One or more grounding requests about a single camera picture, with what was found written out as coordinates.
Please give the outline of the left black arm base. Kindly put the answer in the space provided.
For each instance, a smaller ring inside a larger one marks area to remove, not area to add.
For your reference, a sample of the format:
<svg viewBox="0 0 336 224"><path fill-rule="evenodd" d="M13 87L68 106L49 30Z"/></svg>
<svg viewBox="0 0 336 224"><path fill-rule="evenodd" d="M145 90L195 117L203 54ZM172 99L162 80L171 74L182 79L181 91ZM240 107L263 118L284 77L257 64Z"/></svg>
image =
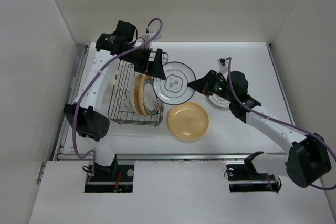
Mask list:
<svg viewBox="0 0 336 224"><path fill-rule="evenodd" d="M86 172L86 193L132 193L134 162L114 158L110 166L92 164L82 167Z"/></svg>

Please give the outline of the aluminium table rail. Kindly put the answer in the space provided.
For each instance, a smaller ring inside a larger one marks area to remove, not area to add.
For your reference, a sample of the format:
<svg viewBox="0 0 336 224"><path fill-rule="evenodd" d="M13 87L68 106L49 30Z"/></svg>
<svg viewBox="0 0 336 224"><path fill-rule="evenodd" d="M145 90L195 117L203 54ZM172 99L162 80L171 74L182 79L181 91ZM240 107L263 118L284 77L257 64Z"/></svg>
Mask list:
<svg viewBox="0 0 336 224"><path fill-rule="evenodd" d="M218 69L217 60L232 58L232 69L245 74L250 95L280 120L293 117L272 55L266 42L159 42L154 48L167 52L170 61L189 65L197 77ZM242 123L230 111L219 109L196 93L192 102L209 116L206 133L192 141L176 137L169 129L170 106L165 105L160 125L112 122L106 136L119 159L233 159L256 151L281 154L281 148L255 128Z"/></svg>

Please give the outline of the plate with teal lettered band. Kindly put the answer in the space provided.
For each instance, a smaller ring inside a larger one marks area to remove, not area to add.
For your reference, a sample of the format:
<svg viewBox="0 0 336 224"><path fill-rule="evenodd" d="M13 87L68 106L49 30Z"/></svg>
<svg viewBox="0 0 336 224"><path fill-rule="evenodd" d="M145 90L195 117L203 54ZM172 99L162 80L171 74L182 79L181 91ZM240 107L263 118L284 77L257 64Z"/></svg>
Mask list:
<svg viewBox="0 0 336 224"><path fill-rule="evenodd" d="M145 80L143 86L143 103L148 115L156 115L160 108L160 100L157 98L154 88L153 79Z"/></svg>

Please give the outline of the yellow plate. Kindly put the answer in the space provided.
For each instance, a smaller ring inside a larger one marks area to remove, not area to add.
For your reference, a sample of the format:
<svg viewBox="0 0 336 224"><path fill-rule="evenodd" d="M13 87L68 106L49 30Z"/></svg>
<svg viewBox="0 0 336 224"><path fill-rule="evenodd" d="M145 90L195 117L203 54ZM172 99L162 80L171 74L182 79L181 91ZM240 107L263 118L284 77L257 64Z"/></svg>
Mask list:
<svg viewBox="0 0 336 224"><path fill-rule="evenodd" d="M209 127L209 116L199 104L187 102L171 108L167 123L176 137L191 142L206 133Z"/></svg>
<svg viewBox="0 0 336 224"><path fill-rule="evenodd" d="M145 115L156 115L156 95L153 90L153 79L148 76L142 77L142 106Z"/></svg>

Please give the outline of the white plate green pattern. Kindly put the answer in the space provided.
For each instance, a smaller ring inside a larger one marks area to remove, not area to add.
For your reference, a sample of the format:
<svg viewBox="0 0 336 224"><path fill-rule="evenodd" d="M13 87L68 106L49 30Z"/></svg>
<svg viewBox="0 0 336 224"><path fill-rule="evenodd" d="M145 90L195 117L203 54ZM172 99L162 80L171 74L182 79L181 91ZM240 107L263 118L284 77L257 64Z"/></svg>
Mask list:
<svg viewBox="0 0 336 224"><path fill-rule="evenodd" d="M181 105L188 102L195 91L188 87L190 82L196 81L194 71L182 62L169 62L163 66L165 80L154 78L153 90L163 103Z"/></svg>

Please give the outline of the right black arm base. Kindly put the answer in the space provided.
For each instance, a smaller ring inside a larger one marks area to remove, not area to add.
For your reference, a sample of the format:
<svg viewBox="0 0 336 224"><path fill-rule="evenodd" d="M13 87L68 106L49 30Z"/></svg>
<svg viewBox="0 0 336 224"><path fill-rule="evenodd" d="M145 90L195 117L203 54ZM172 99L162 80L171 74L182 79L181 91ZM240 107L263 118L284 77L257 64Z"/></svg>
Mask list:
<svg viewBox="0 0 336 224"><path fill-rule="evenodd" d="M228 180L231 193L272 192L278 193L282 187L281 179L275 174L259 173L252 161L263 154L255 152L245 159L228 161L223 176Z"/></svg>

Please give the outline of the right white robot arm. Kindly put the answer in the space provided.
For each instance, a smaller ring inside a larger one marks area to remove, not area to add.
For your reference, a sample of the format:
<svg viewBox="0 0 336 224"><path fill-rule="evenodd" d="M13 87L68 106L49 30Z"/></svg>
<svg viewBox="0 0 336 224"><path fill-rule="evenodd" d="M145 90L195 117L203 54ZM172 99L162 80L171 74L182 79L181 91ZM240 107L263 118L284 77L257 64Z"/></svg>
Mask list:
<svg viewBox="0 0 336 224"><path fill-rule="evenodd" d="M211 70L206 76L188 83L188 87L207 97L217 95L229 101L229 109L236 118L262 132L286 153L284 159L264 152L253 153L245 159L243 172L246 177L280 174L306 188L331 170L329 154L332 151L322 137L273 118L249 95L248 81L243 73L233 71L224 77Z"/></svg>

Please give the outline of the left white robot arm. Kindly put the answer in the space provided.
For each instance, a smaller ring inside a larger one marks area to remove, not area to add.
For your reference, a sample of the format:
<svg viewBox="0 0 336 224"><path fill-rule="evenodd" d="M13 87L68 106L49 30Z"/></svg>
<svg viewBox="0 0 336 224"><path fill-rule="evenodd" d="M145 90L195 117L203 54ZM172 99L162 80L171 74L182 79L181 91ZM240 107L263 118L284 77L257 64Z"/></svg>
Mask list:
<svg viewBox="0 0 336 224"><path fill-rule="evenodd" d="M99 174L105 180L117 176L118 161L108 141L104 140L110 120L101 112L104 93L112 74L125 61L134 66L138 73L165 80L162 52L158 50L150 59L153 50L151 42L157 40L160 31L146 34L149 36L142 44L136 45L136 27L130 22L118 21L116 30L111 34L103 33L96 42L96 52L86 83L72 104L64 107L64 115L72 128L72 143L79 159L93 156L89 173Z"/></svg>

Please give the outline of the white plate green rim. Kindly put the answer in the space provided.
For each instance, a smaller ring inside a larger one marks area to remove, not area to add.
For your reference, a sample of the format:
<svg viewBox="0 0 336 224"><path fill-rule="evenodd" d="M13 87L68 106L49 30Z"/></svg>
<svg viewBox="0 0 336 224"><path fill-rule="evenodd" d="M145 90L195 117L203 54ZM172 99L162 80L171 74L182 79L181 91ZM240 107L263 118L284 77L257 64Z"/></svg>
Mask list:
<svg viewBox="0 0 336 224"><path fill-rule="evenodd" d="M229 109L230 102L217 95L211 95L208 97L209 102L219 109Z"/></svg>

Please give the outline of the cream white plate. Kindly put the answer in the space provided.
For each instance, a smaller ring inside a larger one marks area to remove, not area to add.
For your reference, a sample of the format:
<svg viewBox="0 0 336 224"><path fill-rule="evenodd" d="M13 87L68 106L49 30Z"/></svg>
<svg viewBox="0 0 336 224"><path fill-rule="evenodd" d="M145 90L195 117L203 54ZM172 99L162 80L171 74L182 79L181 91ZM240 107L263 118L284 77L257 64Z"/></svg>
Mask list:
<svg viewBox="0 0 336 224"><path fill-rule="evenodd" d="M130 104L134 112L138 115L143 115L139 104L139 85L143 75L138 74L133 78L130 90Z"/></svg>

